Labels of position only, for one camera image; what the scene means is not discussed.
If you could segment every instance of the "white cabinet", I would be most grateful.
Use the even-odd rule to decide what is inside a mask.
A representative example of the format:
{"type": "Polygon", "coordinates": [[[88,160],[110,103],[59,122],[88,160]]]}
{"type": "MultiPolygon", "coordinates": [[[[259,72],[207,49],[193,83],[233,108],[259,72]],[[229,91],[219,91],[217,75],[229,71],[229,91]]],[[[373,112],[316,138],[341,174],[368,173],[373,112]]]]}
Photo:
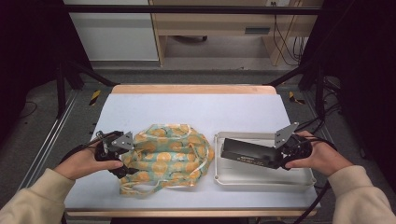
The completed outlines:
{"type": "MultiPolygon", "coordinates": [[[[64,0],[67,5],[147,5],[147,0],[64,0]]],[[[90,61],[158,61],[148,13],[70,13],[90,61]]]]}

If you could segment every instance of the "black device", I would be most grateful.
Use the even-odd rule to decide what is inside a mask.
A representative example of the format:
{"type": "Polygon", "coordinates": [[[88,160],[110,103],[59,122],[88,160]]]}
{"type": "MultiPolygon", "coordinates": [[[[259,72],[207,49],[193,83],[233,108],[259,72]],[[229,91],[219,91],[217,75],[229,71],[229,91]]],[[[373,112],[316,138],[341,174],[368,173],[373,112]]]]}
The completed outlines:
{"type": "MultiPolygon", "coordinates": [[[[134,149],[132,133],[113,132],[113,134],[103,134],[99,131],[96,136],[102,141],[95,149],[95,159],[97,161],[120,161],[119,156],[134,149]]],[[[128,168],[125,164],[117,169],[108,170],[119,179],[126,175],[132,175],[139,170],[128,168]]]]}
{"type": "Polygon", "coordinates": [[[231,138],[225,138],[221,148],[222,158],[260,165],[272,169],[282,167],[289,161],[307,158],[312,153],[309,141],[294,132],[298,123],[276,132],[275,145],[265,147],[231,138]]]}

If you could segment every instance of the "orange patterned cloth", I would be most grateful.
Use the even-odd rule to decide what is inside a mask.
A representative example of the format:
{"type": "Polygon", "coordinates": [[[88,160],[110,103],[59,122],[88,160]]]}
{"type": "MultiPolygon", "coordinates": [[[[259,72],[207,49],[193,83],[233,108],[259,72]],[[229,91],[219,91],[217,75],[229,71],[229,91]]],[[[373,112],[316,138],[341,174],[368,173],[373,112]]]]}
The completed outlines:
{"type": "Polygon", "coordinates": [[[172,186],[192,187],[206,175],[214,150],[188,124],[153,124],[134,136],[134,150],[122,155],[139,172],[120,180],[120,194],[148,195],[172,186]],[[153,183],[149,190],[136,186],[153,183]]]}

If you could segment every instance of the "person's arm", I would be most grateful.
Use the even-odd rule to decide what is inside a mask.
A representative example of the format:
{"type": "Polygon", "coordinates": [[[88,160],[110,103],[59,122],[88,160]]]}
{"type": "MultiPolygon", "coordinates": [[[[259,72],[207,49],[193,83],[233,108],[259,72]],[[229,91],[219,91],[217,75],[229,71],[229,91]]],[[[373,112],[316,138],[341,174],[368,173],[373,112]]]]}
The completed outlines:
{"type": "MultiPolygon", "coordinates": [[[[310,138],[309,132],[298,133],[310,138]]],[[[288,168],[309,167],[328,176],[336,203],[333,224],[396,223],[384,192],[373,186],[361,166],[352,164],[323,142],[313,142],[309,158],[290,161],[288,168]]]]}
{"type": "Polygon", "coordinates": [[[0,210],[0,223],[59,224],[64,200],[76,179],[122,166],[121,161],[96,161],[93,153],[93,148],[85,148],[53,171],[47,169],[32,187],[20,190],[0,210]]]}

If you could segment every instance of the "black pole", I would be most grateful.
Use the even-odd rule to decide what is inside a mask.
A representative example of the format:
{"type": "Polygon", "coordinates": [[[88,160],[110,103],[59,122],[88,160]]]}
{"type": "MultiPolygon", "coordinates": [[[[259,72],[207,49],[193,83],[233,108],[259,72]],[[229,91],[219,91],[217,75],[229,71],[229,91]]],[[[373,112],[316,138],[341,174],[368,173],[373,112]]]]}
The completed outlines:
{"type": "Polygon", "coordinates": [[[39,8],[73,13],[189,13],[189,14],[262,14],[320,15],[336,9],[322,7],[237,7],[237,6],[126,6],[126,5],[44,5],[39,8]]]}
{"type": "MultiPolygon", "coordinates": [[[[329,33],[323,38],[318,49],[312,55],[310,61],[314,64],[320,63],[320,66],[323,66],[325,63],[326,57],[329,56],[329,53],[332,52],[332,46],[336,46],[337,43],[340,41],[340,36],[342,35],[339,32],[341,24],[345,20],[348,11],[352,8],[356,0],[350,0],[346,9],[340,15],[340,18],[335,22],[334,26],[330,30],[329,33]]],[[[302,90],[308,90],[314,83],[315,83],[316,74],[314,73],[307,73],[304,74],[302,79],[300,80],[299,87],[302,90]]]]}
{"type": "Polygon", "coordinates": [[[93,72],[91,69],[89,69],[79,63],[68,62],[68,65],[77,69],[79,72],[85,73],[86,75],[100,81],[101,83],[105,84],[108,87],[114,87],[114,86],[120,85],[120,83],[110,81],[107,78],[100,76],[99,74],[93,72]]]}
{"type": "Polygon", "coordinates": [[[308,61],[304,64],[300,64],[295,69],[289,71],[286,75],[283,75],[282,77],[279,77],[270,83],[266,83],[266,84],[262,84],[262,85],[276,87],[276,86],[282,84],[283,82],[289,80],[292,77],[295,77],[299,74],[303,74],[308,68],[310,68],[312,66],[312,64],[313,64],[312,61],[308,61]]]}

